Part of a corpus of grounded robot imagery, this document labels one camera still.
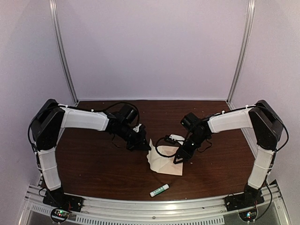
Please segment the cream letter paper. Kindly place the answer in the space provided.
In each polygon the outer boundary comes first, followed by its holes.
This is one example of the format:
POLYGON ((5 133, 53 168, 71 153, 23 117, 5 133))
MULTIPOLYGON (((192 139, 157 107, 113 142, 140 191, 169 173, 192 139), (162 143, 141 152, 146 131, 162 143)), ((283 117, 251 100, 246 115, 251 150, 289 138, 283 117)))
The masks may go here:
POLYGON ((150 169, 154 172, 160 173, 160 169, 164 166, 164 158, 157 153, 151 139, 149 141, 149 145, 151 150, 148 151, 147 160, 150 165, 150 169))

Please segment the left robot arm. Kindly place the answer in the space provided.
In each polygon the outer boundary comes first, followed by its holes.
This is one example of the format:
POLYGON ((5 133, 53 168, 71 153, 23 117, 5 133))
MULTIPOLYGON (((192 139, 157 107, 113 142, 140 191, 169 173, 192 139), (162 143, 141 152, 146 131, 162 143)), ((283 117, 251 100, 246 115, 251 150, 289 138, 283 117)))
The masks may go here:
POLYGON ((56 161, 56 147, 66 128, 89 129, 107 132, 126 142, 129 151, 149 151, 145 126, 134 120, 140 118, 138 109, 122 102, 119 111, 94 110, 63 105, 48 99, 30 122, 28 139, 37 156, 37 165, 42 173, 46 188, 51 191, 49 200, 57 208, 67 204, 67 197, 58 189, 62 187, 56 161))

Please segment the aluminium front rail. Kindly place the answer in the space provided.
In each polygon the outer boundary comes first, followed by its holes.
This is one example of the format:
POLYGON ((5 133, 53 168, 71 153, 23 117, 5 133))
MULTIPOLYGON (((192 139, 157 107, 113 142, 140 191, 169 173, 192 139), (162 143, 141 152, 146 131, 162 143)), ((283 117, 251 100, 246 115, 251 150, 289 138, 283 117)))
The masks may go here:
MULTIPOLYGON (((43 204, 44 191, 29 185, 17 225, 57 225, 50 218, 54 207, 43 204)), ((83 197, 80 212, 72 212, 62 225, 291 225, 278 185, 270 185, 272 203, 254 223, 228 211, 226 195, 179 201, 121 201, 83 197)))

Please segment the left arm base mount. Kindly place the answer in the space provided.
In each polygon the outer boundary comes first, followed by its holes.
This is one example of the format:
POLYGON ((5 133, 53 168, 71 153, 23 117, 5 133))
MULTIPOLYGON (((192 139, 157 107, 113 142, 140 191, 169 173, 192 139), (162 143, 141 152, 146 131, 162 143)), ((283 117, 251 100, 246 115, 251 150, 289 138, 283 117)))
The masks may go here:
POLYGON ((65 194, 62 187, 53 191, 46 188, 43 203, 66 211, 81 212, 83 198, 65 194))

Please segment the right aluminium frame post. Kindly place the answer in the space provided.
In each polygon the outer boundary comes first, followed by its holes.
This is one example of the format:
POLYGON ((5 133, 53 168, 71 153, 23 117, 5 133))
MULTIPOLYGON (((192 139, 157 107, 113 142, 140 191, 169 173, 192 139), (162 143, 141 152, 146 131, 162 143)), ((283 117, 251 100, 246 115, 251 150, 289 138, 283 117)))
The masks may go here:
POLYGON ((251 36, 251 31, 253 27, 253 22, 254 22, 254 16, 255 16, 255 0, 249 0, 248 1, 248 7, 247 7, 247 13, 246 13, 246 20, 245 20, 245 26, 244 26, 244 31, 243 31, 243 37, 242 37, 242 42, 240 46, 240 52, 236 64, 236 68, 234 71, 234 76, 232 80, 232 84, 229 90, 229 94, 227 97, 227 104, 230 105, 233 100, 234 93, 236 91, 238 81, 240 78, 240 74, 242 71, 243 63, 246 57, 247 53, 247 47, 249 44, 250 36, 251 36))

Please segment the beige envelope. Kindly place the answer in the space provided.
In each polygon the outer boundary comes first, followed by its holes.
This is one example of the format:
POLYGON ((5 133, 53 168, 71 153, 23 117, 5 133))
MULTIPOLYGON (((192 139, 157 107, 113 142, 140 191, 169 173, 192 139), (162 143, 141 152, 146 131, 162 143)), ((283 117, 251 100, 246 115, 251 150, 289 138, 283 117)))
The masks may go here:
MULTIPOLYGON (((158 146, 158 152, 162 155, 171 156, 176 153, 178 147, 173 146, 158 146)), ((168 175, 176 175, 176 176, 182 176, 183 175, 183 164, 174 164, 173 160, 174 157, 170 158, 164 158, 164 166, 160 169, 160 173, 162 174, 168 174, 168 175)))

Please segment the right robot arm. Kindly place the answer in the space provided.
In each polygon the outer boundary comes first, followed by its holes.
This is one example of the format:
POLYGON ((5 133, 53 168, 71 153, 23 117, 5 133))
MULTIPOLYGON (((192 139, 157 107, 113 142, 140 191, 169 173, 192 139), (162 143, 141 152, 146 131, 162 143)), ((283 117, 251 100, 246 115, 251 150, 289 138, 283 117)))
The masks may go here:
POLYGON ((257 155, 240 203, 250 207, 258 200, 258 192, 271 171, 278 142, 284 130, 279 116, 265 100, 228 112, 221 112, 205 118, 189 113, 181 120, 187 130, 187 137, 174 156, 174 164, 187 162, 202 143, 212 134, 242 128, 253 129, 257 141, 257 155))

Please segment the left aluminium frame post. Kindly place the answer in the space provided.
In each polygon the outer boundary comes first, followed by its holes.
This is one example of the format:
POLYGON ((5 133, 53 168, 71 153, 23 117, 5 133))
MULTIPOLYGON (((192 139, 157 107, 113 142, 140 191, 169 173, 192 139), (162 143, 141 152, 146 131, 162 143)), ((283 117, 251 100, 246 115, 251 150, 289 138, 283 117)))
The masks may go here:
POLYGON ((78 97, 75 92, 75 87, 71 78, 68 61, 64 49, 64 44, 62 40, 61 30, 60 30, 60 23, 59 23, 59 16, 58 16, 58 10, 57 10, 57 1, 56 0, 49 0, 49 7, 50 7, 50 14, 52 18, 52 23, 54 26, 54 35, 56 38, 58 53, 60 62, 63 69, 63 74, 67 83, 68 90, 70 92, 71 98, 73 103, 76 105, 78 101, 78 97))

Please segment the green white glue stick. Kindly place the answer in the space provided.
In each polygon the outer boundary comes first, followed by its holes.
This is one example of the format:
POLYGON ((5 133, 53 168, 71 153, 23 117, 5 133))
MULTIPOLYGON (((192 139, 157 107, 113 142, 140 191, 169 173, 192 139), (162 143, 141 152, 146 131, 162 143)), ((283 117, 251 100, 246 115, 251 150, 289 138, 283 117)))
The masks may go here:
POLYGON ((159 188, 157 188, 156 190, 150 192, 150 196, 151 197, 155 197, 161 193, 163 193, 164 191, 168 190, 169 189, 169 185, 168 184, 165 184, 159 188))

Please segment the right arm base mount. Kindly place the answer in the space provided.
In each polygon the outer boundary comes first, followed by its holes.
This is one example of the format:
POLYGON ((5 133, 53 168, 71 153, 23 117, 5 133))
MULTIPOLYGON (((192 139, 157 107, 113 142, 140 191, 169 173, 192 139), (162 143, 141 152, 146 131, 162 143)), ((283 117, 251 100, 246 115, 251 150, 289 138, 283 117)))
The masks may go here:
POLYGON ((264 203, 264 197, 260 189, 246 185, 243 193, 229 194, 224 198, 224 202, 227 211, 234 211, 264 203))

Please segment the aluminium frame post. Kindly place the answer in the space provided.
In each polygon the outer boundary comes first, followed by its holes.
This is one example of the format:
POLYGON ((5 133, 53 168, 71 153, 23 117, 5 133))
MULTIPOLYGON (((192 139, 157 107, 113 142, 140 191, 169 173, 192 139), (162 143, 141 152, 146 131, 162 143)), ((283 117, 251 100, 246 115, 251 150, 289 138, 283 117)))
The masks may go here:
POLYGON ((243 31, 243 37, 242 37, 242 42, 240 46, 240 52, 236 64, 236 68, 234 71, 234 76, 232 80, 232 84, 229 90, 229 94, 227 97, 227 104, 230 105, 233 100, 234 93, 236 91, 238 81, 240 78, 240 74, 242 71, 243 63, 246 57, 247 53, 247 47, 249 44, 250 36, 251 36, 251 31, 253 27, 253 22, 254 22, 254 16, 255 16, 255 0, 249 0, 248 1, 248 7, 247 7, 247 13, 246 13, 246 20, 245 20, 245 26, 244 26, 244 31, 243 31))
POLYGON ((56 38, 58 53, 60 62, 63 69, 63 74, 67 83, 68 90, 70 92, 71 98, 73 103, 76 105, 78 101, 78 97, 75 92, 75 87, 71 78, 68 61, 64 49, 64 44, 62 40, 61 30, 60 30, 60 23, 59 23, 59 16, 58 16, 58 10, 57 10, 57 1, 56 0, 49 0, 49 7, 50 7, 50 14, 52 18, 52 23, 54 26, 54 35, 56 38))

